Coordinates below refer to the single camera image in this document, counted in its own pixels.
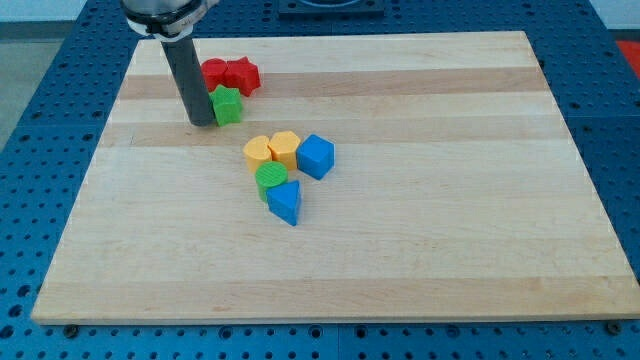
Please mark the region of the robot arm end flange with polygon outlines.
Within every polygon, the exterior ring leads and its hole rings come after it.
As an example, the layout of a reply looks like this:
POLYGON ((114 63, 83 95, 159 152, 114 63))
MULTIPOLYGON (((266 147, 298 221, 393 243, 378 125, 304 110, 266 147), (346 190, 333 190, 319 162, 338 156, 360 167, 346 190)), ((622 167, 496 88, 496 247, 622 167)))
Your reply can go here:
POLYGON ((143 36, 174 42, 190 35, 196 23, 220 0, 120 0, 130 28, 143 36))

